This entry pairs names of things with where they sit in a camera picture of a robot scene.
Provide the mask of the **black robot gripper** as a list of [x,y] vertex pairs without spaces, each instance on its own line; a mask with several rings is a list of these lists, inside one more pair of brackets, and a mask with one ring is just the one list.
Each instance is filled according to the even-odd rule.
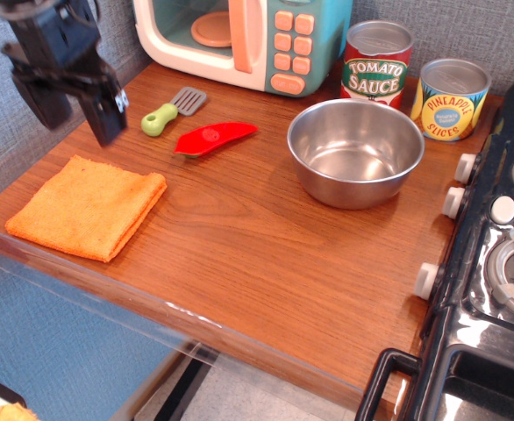
[[1,49],[12,64],[19,95],[48,130],[72,115],[66,95],[79,99],[100,146],[128,127],[129,101],[113,68],[97,51],[101,34],[96,1],[0,1],[0,18],[16,41]]

